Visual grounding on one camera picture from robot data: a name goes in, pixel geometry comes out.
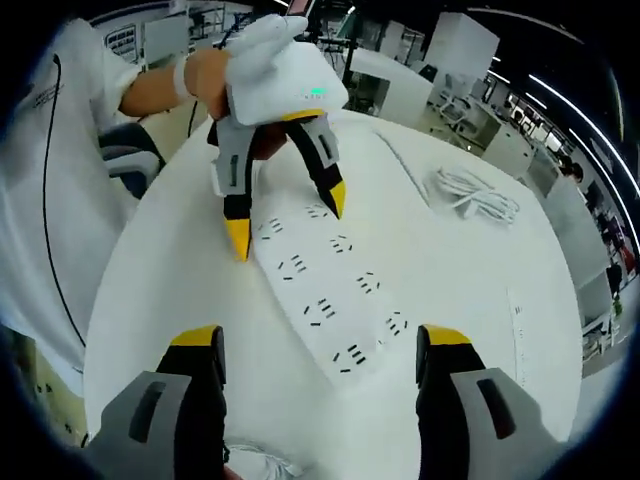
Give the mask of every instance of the white table surface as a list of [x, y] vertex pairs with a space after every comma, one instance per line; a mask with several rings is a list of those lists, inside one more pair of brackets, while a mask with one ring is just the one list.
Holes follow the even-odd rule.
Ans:
[[[488, 367], [516, 378], [507, 288], [526, 321], [526, 391], [558, 440], [569, 436], [581, 381], [581, 328], [564, 257], [525, 187], [477, 157], [399, 125], [353, 112], [332, 117], [347, 184], [342, 223], [412, 319], [468, 335]], [[91, 433], [104, 406], [171, 339], [197, 326], [225, 329], [226, 433], [266, 443], [299, 463], [320, 461], [342, 478], [417, 478], [415, 340], [385, 370], [337, 395], [277, 304], [255, 258], [234, 260], [215, 197], [205, 122], [153, 183], [104, 274], [89, 329], [85, 406]], [[435, 212], [373, 130], [420, 180], [463, 165], [520, 204], [510, 228]], [[289, 143], [263, 165], [264, 188], [311, 194]]]

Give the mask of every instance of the human arm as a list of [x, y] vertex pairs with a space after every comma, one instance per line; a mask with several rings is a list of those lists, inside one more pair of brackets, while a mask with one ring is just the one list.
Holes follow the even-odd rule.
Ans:
[[[184, 82], [189, 93], [202, 101], [215, 118], [228, 112], [224, 72], [229, 54], [214, 48], [202, 49], [184, 64]], [[120, 111], [130, 117], [143, 117], [179, 105], [175, 90], [175, 65], [139, 74], [124, 92]]]

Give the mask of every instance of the white cable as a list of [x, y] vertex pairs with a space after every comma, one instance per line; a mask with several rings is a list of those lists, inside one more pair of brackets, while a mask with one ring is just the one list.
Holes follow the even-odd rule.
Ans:
[[498, 222], [510, 225], [520, 211], [514, 200], [464, 168], [442, 167], [435, 173], [435, 179], [441, 190], [460, 197], [449, 206], [466, 207], [465, 218], [479, 210]]

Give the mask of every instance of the office room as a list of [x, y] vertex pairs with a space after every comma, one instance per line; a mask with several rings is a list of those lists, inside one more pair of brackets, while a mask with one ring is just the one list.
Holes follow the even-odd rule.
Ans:
[[114, 478], [554, 472], [640, 306], [613, 3], [78, 3], [0, 143], [47, 435]]

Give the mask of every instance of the black cable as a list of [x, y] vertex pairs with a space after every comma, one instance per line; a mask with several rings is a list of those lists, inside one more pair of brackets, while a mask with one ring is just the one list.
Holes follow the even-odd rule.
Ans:
[[56, 105], [58, 103], [58, 92], [60, 91], [60, 79], [62, 78], [62, 65], [60, 64], [60, 57], [58, 55], [53, 56], [53, 63], [58, 67], [58, 78], [56, 80], [56, 87], [53, 92], [53, 105], [51, 106], [51, 120], [49, 121], [49, 131], [47, 132], [47, 146], [44, 153], [44, 167], [42, 173], [42, 222], [44, 224], [44, 240], [47, 244], [47, 256], [49, 257], [49, 266], [51, 267], [51, 274], [53, 275], [53, 281], [56, 284], [56, 289], [58, 290], [58, 295], [60, 295], [60, 300], [62, 300], [62, 306], [64, 307], [64, 311], [69, 318], [69, 322], [71, 326], [78, 335], [80, 339], [80, 343], [82, 346], [86, 348], [87, 344], [84, 342], [84, 339], [80, 335], [80, 331], [76, 324], [73, 321], [73, 317], [71, 316], [71, 311], [69, 311], [69, 306], [62, 294], [62, 288], [60, 288], [60, 282], [58, 281], [58, 275], [56, 273], [56, 268], [53, 265], [53, 257], [51, 256], [51, 243], [49, 241], [49, 226], [47, 224], [47, 170], [49, 166], [49, 147], [51, 146], [51, 132], [53, 131], [53, 117], [56, 113]]
[[187, 138], [191, 136], [191, 129], [193, 128], [193, 119], [196, 116], [196, 109], [198, 108], [198, 100], [193, 102], [193, 110], [191, 110], [191, 118], [189, 119], [189, 129], [187, 130]]

